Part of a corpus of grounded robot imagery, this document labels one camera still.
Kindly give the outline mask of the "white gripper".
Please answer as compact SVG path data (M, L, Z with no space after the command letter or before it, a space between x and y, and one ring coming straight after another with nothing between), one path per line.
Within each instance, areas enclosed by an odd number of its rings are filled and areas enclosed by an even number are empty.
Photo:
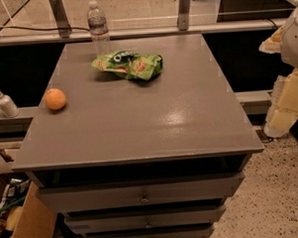
M271 36L259 45L263 53L273 55L281 52L282 61L294 66L287 76L279 75L271 91L264 125L264 134L270 138L287 134L298 120L298 6Z

